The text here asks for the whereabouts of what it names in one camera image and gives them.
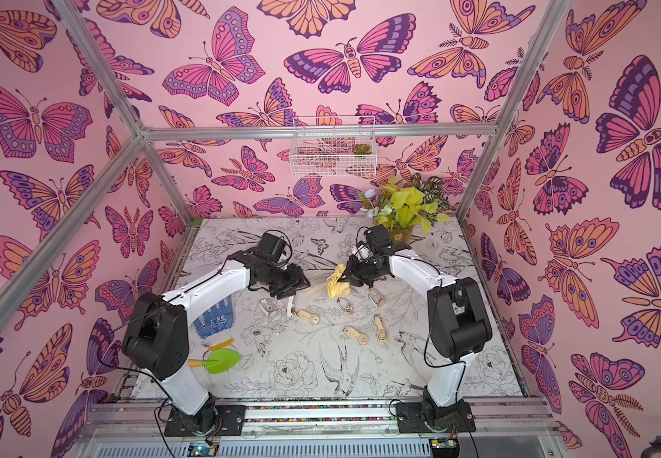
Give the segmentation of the yellow cleaning cloth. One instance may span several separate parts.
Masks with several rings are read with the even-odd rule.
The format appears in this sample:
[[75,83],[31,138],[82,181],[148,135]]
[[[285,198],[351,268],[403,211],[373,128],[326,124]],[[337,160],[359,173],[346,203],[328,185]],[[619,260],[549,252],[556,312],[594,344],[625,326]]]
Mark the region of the yellow cleaning cloth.
[[327,294],[330,299],[337,299],[340,297],[349,296],[351,294],[351,285],[349,282],[342,280],[346,271],[346,265],[340,263],[336,265],[334,272],[327,279]]

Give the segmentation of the pink strap round watch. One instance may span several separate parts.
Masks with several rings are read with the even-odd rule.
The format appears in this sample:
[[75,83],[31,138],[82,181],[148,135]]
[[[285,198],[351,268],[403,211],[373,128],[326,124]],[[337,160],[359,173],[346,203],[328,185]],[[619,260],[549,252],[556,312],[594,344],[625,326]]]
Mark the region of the pink strap round watch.
[[337,299],[336,299],[336,304],[337,304],[338,307],[339,307],[340,309],[342,309],[345,313],[347,313],[347,314],[349,314],[349,315],[353,315],[353,314],[355,314],[355,305],[353,304],[353,302],[351,302],[351,301],[348,300],[347,298],[345,298],[345,297],[337,298]]

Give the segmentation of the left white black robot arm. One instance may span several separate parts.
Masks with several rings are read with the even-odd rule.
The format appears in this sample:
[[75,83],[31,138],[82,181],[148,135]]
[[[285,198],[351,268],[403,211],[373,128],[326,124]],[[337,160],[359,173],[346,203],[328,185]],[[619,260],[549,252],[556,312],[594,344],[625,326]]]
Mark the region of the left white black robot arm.
[[212,307],[245,289],[260,289],[275,300],[310,287],[302,268],[292,263],[292,245],[280,231],[262,234],[254,246],[227,255],[221,265],[180,288],[143,293],[126,324],[122,353],[150,376],[172,404],[188,433],[219,429],[216,397],[190,367],[194,322]]

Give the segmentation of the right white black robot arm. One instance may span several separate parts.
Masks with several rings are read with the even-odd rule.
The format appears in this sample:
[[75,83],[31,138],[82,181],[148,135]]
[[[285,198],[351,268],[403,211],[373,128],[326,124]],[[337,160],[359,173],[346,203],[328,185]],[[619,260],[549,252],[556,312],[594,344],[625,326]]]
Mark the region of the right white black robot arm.
[[462,387],[468,369],[493,337],[493,328],[479,284],[457,278],[424,261],[411,246],[395,242],[382,225],[363,228],[341,276],[352,286],[367,286],[383,278],[402,280],[427,301],[428,334],[422,358],[432,371],[422,389],[418,415],[399,414],[408,424],[422,421],[430,431],[473,433],[470,404]]

